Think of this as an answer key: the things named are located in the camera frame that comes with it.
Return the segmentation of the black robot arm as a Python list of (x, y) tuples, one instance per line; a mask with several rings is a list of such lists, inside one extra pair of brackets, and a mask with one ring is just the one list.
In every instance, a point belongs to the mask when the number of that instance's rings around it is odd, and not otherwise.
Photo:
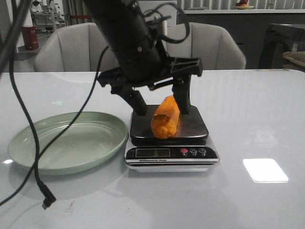
[(163, 34), (165, 17), (145, 21), (158, 9), (142, 13), (135, 0), (85, 1), (98, 29), (118, 62), (118, 67), (102, 72), (100, 85), (110, 85), (111, 93), (124, 99), (138, 115), (145, 115), (147, 105), (137, 90), (147, 86), (151, 91), (172, 85), (175, 101), (184, 115), (190, 111), (191, 75), (201, 76), (200, 58), (171, 57), (164, 42), (178, 44)]

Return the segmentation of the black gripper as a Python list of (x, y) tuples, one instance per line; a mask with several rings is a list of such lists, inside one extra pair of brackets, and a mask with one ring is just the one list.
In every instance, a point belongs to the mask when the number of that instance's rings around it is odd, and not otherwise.
[(189, 114), (191, 75), (201, 76), (203, 70), (199, 58), (168, 56), (160, 40), (124, 41), (104, 48), (98, 60), (98, 73), (108, 49), (119, 66), (97, 75), (102, 87), (109, 84), (111, 94), (121, 97), (137, 115), (143, 116), (148, 110), (147, 104), (133, 87), (147, 86), (153, 91), (173, 84), (172, 92), (180, 113)]

